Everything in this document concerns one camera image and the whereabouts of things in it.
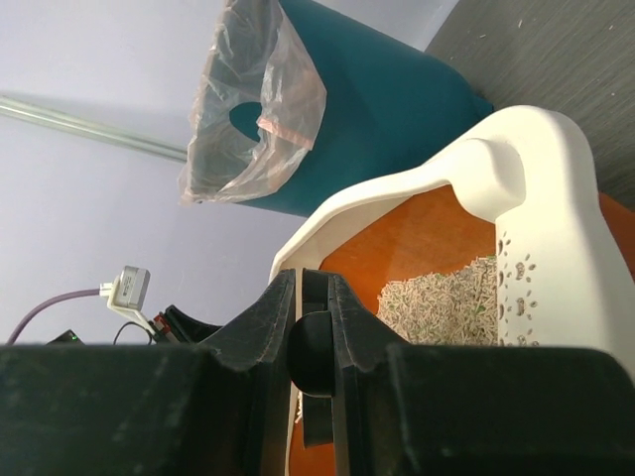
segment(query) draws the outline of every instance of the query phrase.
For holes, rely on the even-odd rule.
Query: black plastic part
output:
[[[289,335],[287,358],[291,380],[301,392],[313,397],[332,397],[334,369],[330,312],[312,312],[296,322]]]
[[[305,448],[333,443],[330,399],[302,395],[302,430]]]
[[[282,475],[295,274],[200,345],[0,347],[2,475]]]
[[[55,339],[53,339],[47,345],[51,345],[51,344],[83,344],[83,342],[79,340],[79,337],[77,337],[77,334],[75,334],[72,330],[69,329],[66,332],[63,332],[62,334],[60,334],[59,337],[56,337]]]
[[[350,474],[635,474],[635,390],[604,353],[395,345],[387,360],[360,409],[372,471]]]
[[[370,424],[379,422],[387,442],[395,444],[399,420],[386,419],[381,408],[371,415],[365,399],[370,391],[369,376],[374,375],[375,368],[385,361],[387,346],[406,341],[359,302],[342,276],[330,275],[321,292],[327,296],[333,326],[335,392],[332,414],[337,474],[391,474],[375,471],[371,458],[380,448],[370,445],[367,436]]]
[[[222,327],[192,319],[175,305],[168,306],[162,316],[180,342],[199,343]]]

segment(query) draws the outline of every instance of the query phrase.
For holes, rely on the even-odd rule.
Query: teal trash can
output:
[[[492,112],[443,62],[311,0],[281,5],[324,83],[326,109],[289,181],[241,203],[309,216],[344,188],[422,164]],[[258,140],[260,108],[244,106],[232,124]]]

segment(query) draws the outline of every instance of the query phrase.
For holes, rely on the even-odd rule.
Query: gray floor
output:
[[[497,108],[563,112],[635,209],[635,0],[461,0],[428,48]]]

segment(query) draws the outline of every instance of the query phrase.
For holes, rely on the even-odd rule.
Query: white power plug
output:
[[[99,285],[99,295],[108,299],[106,306],[154,335],[155,329],[141,313],[150,283],[150,272],[126,266],[112,283]]]

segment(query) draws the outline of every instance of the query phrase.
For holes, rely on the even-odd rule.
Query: black cable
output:
[[[144,330],[146,332],[146,334],[148,334],[148,345],[152,344],[152,334],[150,333],[150,331],[148,331],[147,329],[144,329],[143,327],[141,327],[139,324],[137,324],[136,322],[126,322],[125,324],[123,324],[121,327],[119,327],[119,330],[117,331],[117,335],[115,335],[114,340],[112,341],[112,345],[117,345],[117,339],[119,338],[119,336],[121,335],[121,331],[123,329],[125,329],[126,327],[128,327],[129,325],[136,325],[137,327],[139,327],[140,329]]]

